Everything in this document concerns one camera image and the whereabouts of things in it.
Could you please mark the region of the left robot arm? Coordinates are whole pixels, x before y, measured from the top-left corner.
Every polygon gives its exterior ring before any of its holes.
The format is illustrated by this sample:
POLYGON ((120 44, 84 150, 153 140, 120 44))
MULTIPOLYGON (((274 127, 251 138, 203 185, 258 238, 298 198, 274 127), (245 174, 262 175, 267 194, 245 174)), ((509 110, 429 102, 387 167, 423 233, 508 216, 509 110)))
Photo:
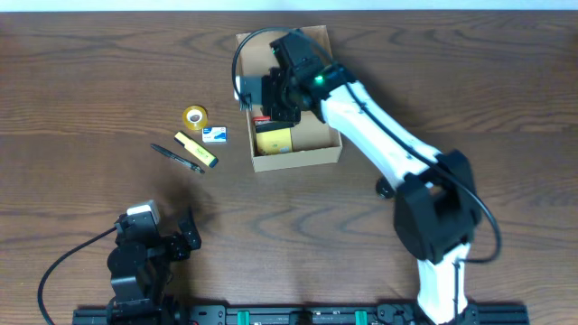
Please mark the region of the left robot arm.
POLYGON ((192 209, 179 214, 179 229, 163 236, 154 201, 134 205, 115 223, 117 247, 107 259, 114 299, 107 324, 187 324, 189 310, 165 293, 173 279, 171 263, 187 260, 201 247, 192 209))

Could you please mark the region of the clear tape roll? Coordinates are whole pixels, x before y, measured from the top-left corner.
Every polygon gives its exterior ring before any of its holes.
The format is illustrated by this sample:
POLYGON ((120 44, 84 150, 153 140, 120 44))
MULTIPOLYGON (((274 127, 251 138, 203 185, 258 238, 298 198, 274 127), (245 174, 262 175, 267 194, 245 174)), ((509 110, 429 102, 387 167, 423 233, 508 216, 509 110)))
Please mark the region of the clear tape roll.
POLYGON ((189 130, 202 130, 208 124, 207 111, 202 106, 187 107, 182 113, 182 121, 189 130))

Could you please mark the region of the red black stapler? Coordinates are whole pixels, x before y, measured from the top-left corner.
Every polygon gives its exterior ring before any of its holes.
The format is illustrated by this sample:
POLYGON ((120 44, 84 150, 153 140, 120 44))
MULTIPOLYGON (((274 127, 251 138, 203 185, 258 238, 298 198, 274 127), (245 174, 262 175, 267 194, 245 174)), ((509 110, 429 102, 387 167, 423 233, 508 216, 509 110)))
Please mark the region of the red black stapler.
POLYGON ((271 132, 294 127, 293 122, 273 121, 270 116, 254 116, 252 122, 256 133, 271 132))

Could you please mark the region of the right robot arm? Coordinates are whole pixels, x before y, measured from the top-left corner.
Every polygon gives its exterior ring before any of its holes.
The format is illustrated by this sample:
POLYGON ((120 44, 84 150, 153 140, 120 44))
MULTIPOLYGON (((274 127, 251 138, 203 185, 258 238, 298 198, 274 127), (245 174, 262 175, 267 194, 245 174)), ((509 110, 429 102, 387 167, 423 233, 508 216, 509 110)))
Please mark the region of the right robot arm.
POLYGON ((433 324, 463 321, 464 266, 484 209, 468 159, 412 135, 302 31, 292 30, 270 47, 278 66, 264 77, 266 114, 294 122, 310 111, 369 158, 395 201, 396 234, 417 260, 419 308, 433 324))

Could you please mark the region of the yellow sticky note pad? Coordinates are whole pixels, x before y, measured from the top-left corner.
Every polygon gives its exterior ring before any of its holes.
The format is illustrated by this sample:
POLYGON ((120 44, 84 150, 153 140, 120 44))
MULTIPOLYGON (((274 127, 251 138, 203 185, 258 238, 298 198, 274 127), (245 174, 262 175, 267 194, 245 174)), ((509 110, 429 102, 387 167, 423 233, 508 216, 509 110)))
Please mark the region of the yellow sticky note pad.
POLYGON ((290 153, 293 150, 291 129, 256 133, 256 146, 261 155, 290 153))

